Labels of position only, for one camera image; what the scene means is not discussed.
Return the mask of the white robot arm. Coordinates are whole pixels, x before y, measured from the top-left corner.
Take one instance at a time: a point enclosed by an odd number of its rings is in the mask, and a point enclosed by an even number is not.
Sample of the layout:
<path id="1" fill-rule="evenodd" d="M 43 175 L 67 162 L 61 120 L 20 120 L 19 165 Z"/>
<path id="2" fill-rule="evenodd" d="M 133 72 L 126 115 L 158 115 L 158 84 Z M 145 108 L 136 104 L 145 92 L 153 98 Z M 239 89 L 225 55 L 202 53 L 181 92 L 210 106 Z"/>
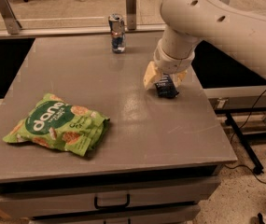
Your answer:
<path id="1" fill-rule="evenodd" d="M 148 64 L 148 90 L 169 75 L 176 86 L 206 41 L 266 79 L 266 17 L 229 6 L 230 0 L 161 0 L 162 38 Z"/>

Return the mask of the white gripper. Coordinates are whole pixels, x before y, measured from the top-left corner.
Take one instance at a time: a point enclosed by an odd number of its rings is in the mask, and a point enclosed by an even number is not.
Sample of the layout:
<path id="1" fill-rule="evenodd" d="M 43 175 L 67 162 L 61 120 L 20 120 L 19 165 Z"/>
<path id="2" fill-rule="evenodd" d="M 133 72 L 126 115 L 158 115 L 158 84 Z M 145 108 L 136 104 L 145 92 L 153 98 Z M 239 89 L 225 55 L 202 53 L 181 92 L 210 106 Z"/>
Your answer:
<path id="1" fill-rule="evenodd" d="M 144 74 L 143 84 L 146 90 L 161 80 L 162 73 L 172 74 L 175 87 L 179 87 L 193 61 L 195 44 L 185 40 L 166 41 L 160 39 L 154 51 L 154 62 L 151 61 Z"/>

